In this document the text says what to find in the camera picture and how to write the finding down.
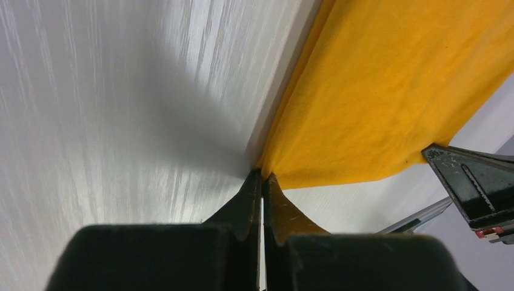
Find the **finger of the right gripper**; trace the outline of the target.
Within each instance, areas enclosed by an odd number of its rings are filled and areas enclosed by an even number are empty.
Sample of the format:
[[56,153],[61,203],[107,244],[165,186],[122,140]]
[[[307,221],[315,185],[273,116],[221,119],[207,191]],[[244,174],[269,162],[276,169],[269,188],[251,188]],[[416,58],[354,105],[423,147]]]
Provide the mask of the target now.
[[513,244],[513,157],[432,144],[422,156],[478,238]]

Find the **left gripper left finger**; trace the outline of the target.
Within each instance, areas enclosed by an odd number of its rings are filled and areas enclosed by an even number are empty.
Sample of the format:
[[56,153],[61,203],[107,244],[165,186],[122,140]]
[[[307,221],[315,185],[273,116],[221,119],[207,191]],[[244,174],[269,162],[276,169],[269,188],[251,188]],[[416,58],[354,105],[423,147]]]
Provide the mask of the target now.
[[47,290],[258,290],[259,170],[200,224],[83,227],[68,242]]

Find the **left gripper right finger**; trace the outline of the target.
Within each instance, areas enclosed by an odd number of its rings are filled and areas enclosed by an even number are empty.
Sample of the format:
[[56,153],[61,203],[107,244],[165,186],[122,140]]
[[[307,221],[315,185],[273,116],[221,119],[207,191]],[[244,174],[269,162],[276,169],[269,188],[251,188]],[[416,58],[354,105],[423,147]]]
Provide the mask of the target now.
[[262,188],[267,290],[473,290],[449,251],[424,235],[331,234],[270,175]]

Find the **orange t-shirt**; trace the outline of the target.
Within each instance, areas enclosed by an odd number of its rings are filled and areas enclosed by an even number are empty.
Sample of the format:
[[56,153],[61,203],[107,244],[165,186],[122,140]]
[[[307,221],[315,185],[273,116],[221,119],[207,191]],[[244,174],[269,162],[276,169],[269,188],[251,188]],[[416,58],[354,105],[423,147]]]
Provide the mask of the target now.
[[512,73],[512,1],[324,1],[262,176],[298,189],[395,175],[448,145]]

